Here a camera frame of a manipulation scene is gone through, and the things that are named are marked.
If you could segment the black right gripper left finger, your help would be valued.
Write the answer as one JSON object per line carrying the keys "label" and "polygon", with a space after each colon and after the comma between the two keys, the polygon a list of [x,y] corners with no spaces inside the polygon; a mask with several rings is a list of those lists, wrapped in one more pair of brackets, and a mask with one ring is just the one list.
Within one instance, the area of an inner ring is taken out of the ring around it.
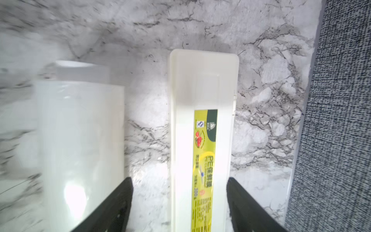
{"label": "black right gripper left finger", "polygon": [[74,232],[125,232],[133,196],[132,179],[127,177],[76,228]]}

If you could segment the white wrap dispenser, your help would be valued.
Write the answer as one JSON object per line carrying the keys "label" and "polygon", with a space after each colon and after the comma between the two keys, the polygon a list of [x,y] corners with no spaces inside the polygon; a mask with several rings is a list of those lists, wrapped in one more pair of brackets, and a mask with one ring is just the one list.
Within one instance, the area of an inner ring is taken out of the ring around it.
{"label": "white wrap dispenser", "polygon": [[171,231],[222,232],[239,58],[176,49],[168,60]]}

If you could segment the plastic wrap roll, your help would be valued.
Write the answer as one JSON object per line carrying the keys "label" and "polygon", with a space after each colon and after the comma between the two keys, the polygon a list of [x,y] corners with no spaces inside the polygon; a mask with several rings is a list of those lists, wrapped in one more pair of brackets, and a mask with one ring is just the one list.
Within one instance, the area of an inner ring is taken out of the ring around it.
{"label": "plastic wrap roll", "polygon": [[47,230],[70,232],[124,180],[124,87],[77,61],[34,86]]}

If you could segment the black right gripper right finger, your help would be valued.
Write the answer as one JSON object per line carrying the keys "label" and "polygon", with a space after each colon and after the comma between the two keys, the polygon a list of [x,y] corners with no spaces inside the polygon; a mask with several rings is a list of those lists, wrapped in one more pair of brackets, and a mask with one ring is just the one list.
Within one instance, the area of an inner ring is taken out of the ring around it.
{"label": "black right gripper right finger", "polygon": [[235,232],[286,232],[232,177],[227,182],[227,199]]}

